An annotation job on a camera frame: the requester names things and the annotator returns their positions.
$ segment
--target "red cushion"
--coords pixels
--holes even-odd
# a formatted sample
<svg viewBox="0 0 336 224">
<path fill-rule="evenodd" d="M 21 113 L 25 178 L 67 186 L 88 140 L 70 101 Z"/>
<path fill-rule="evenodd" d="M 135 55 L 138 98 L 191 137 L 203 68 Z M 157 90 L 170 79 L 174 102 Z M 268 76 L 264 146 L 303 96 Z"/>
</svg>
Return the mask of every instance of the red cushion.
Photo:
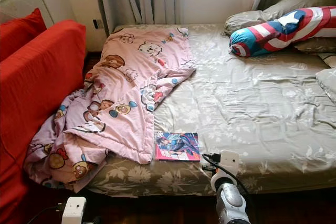
<svg viewBox="0 0 336 224">
<path fill-rule="evenodd" d="M 17 18 L 0 25 L 0 61 L 46 30 L 41 12 L 36 8 L 25 18 Z"/>
<path fill-rule="evenodd" d="M 85 55 L 85 26 L 68 20 L 0 62 L 0 223 L 26 192 L 22 165 L 31 139 L 62 100 L 82 86 Z"/>
</svg>

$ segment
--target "gray bed sheet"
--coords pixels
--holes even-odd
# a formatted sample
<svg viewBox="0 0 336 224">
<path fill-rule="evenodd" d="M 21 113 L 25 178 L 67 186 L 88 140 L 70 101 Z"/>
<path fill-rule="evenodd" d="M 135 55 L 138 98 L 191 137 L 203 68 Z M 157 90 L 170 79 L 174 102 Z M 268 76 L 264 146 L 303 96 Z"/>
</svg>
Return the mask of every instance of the gray bed sheet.
<svg viewBox="0 0 336 224">
<path fill-rule="evenodd" d="M 238 152 L 238 178 L 252 194 L 336 186 L 336 106 L 315 78 L 328 66 L 291 49 L 240 58 L 229 54 L 222 25 L 184 27 L 197 70 L 155 110 L 155 130 L 197 132 L 201 153 Z M 111 156 L 88 188 L 127 197 L 213 195 L 202 164 Z"/>
</svg>

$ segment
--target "red white blue pillow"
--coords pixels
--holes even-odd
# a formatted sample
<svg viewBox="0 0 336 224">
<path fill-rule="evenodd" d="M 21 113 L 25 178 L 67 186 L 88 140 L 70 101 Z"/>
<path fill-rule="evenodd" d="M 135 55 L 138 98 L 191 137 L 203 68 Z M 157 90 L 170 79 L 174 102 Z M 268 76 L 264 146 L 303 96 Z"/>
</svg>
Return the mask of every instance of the red white blue pillow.
<svg viewBox="0 0 336 224">
<path fill-rule="evenodd" d="M 267 54 L 312 37 L 336 37 L 336 6 L 293 10 L 279 19 L 232 33 L 230 50 L 242 57 Z"/>
</svg>

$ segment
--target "black cable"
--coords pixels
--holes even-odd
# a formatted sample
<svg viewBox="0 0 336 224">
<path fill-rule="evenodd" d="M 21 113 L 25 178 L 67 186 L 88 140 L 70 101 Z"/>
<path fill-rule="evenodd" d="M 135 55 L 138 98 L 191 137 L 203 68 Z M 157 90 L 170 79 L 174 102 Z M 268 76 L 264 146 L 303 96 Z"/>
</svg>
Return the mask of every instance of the black cable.
<svg viewBox="0 0 336 224">
<path fill-rule="evenodd" d="M 245 188 L 245 186 L 243 185 L 243 183 L 241 183 L 240 180 L 239 180 L 235 175 L 233 175 L 231 172 L 229 172 L 227 169 L 221 167 L 220 165 L 216 164 L 215 162 L 212 162 L 212 161 L 208 158 L 208 157 L 210 157 L 210 155 L 208 155 L 208 154 L 206 154 L 206 153 L 203 153 L 203 154 L 202 154 L 202 157 L 203 157 L 206 161 L 208 161 L 210 164 L 212 164 L 213 166 L 215 166 L 215 167 L 221 169 L 223 172 L 227 173 L 228 175 L 230 175 L 232 178 L 234 178 L 234 179 L 237 181 L 237 184 L 239 184 L 239 185 L 242 187 L 242 189 L 244 190 L 244 192 L 246 193 L 247 200 L 248 200 L 249 204 L 252 206 L 252 209 L 254 210 L 255 218 L 256 218 L 256 220 L 257 220 L 258 218 L 257 218 L 256 213 L 255 213 L 256 208 L 255 208 L 255 206 L 254 206 L 254 204 L 253 204 L 253 202 L 252 202 L 252 199 L 251 199 L 251 196 L 250 196 L 249 192 L 247 191 L 247 189 Z"/>
<path fill-rule="evenodd" d="M 47 210 L 51 210 L 51 209 L 58 209 L 59 206 L 54 206 L 54 207 L 47 207 L 45 209 L 43 209 L 41 212 L 39 212 L 37 215 L 35 215 L 34 217 L 32 217 L 30 219 L 30 221 L 27 223 L 27 224 L 31 224 L 33 220 L 35 220 L 40 214 L 42 214 L 44 211 L 47 211 Z"/>
</svg>

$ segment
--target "comic book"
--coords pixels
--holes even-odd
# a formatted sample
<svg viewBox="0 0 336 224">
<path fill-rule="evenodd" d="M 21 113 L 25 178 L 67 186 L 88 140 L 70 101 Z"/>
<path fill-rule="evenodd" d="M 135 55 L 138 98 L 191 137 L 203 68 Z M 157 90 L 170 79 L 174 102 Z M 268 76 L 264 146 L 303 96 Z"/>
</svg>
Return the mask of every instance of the comic book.
<svg viewBox="0 0 336 224">
<path fill-rule="evenodd" d="M 154 132 L 156 160 L 200 161 L 197 133 Z"/>
</svg>

